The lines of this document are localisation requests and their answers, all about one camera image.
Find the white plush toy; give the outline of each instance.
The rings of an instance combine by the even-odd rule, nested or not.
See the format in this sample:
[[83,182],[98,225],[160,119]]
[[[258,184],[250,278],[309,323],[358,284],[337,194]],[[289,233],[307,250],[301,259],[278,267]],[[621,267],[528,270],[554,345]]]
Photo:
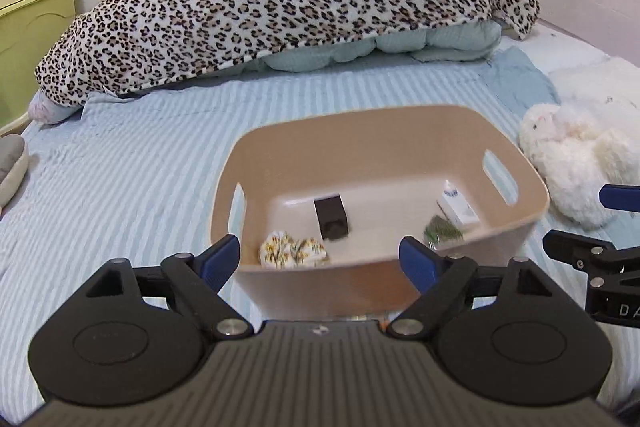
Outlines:
[[520,148],[546,182],[551,200],[585,229],[615,216],[600,204],[603,185],[638,185],[640,155],[620,131],[602,129],[574,106],[531,107],[520,124]]

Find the black box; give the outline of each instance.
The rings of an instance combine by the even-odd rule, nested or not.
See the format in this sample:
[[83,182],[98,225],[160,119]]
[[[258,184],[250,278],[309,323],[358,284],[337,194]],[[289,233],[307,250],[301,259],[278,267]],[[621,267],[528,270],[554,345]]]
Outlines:
[[349,223],[347,222],[347,214],[342,206],[340,195],[314,200],[314,204],[322,238],[334,241],[347,237]]

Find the beige plastic basket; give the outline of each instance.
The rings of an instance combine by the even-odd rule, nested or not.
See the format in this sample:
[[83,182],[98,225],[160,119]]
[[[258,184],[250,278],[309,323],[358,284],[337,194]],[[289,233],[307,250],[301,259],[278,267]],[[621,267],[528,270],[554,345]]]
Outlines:
[[[485,173],[492,152],[518,186],[507,204]],[[480,114],[453,105],[347,112],[261,127],[236,143],[216,191],[211,240],[228,233],[236,187],[244,193],[236,280],[266,317],[326,319],[400,310],[417,297],[398,263],[405,235],[421,239],[453,181],[481,219],[465,253],[503,265],[548,208],[545,184],[511,141]],[[340,194],[348,237],[324,241],[328,266],[274,270],[258,249],[273,230],[320,239],[314,199]]]

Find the light blue striped sheet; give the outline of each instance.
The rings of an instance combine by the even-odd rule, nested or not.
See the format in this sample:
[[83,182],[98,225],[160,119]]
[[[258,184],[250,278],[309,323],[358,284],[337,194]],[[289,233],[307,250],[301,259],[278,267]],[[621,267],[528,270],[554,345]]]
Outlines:
[[[250,129],[345,110],[450,103],[479,111],[515,136],[519,116],[498,101],[481,68],[376,60],[156,91],[139,100],[95,95],[79,121],[32,126],[30,177],[0,221],[0,414],[15,422],[40,404],[27,365],[29,341],[102,263],[124,256],[134,266],[154,265],[208,246],[216,181],[234,143]],[[429,132],[417,146],[428,146]],[[555,226],[545,217],[524,253],[583,302],[584,275],[542,253],[542,235]],[[254,324],[260,321],[237,285],[222,294]],[[638,383],[640,333],[605,329],[615,360],[601,399],[613,405]]]

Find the green drawer cabinet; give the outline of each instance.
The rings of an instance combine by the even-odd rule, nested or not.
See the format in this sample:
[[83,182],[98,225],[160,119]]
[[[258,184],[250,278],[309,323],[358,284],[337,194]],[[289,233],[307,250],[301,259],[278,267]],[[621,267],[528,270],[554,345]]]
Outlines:
[[34,70],[75,16],[74,0],[21,0],[0,9],[0,135],[27,112],[38,90]]

